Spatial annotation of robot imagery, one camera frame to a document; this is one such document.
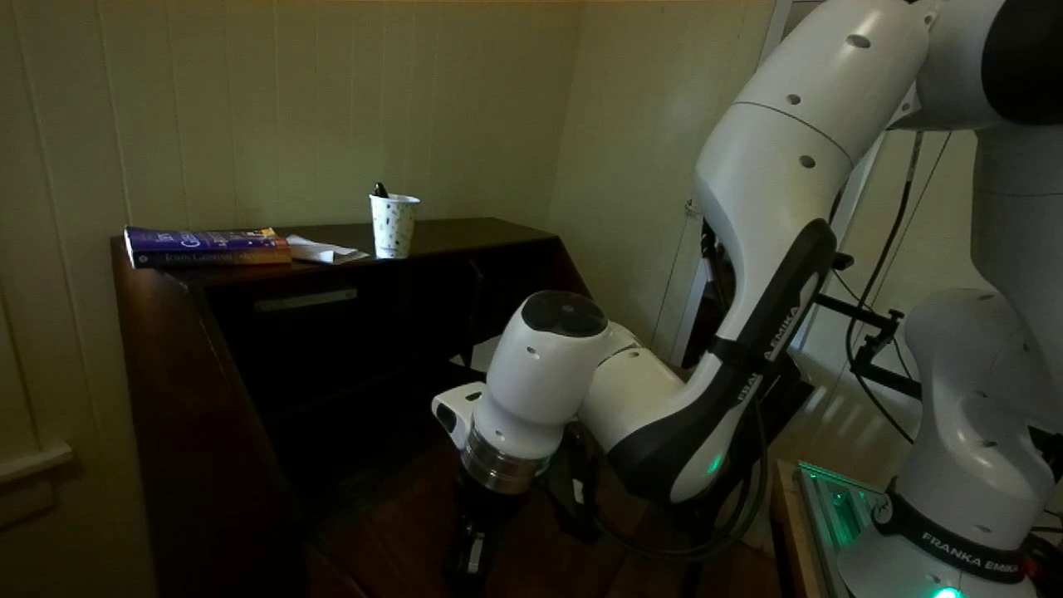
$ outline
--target wooden desk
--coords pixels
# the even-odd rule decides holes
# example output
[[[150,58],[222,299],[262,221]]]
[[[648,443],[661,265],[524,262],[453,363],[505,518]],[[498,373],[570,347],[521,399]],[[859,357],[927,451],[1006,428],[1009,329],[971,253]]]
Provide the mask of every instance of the wooden desk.
[[[370,226],[296,226],[371,247]],[[305,589],[305,514],[438,439],[453,357],[535,288],[585,288],[558,237],[424,221],[413,257],[349,265],[130,271],[112,240],[160,594]]]
[[[831,593],[820,571],[820,549],[809,518],[795,463],[774,466],[772,535],[774,535],[774,562],[780,569],[780,584],[789,589],[789,594],[826,598]]]

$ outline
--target paper cup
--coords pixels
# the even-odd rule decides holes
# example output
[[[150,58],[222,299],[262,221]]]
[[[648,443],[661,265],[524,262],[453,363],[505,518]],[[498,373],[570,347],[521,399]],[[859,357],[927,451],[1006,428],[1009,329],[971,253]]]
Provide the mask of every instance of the paper cup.
[[[408,257],[419,204],[415,198],[370,198],[377,260]]]

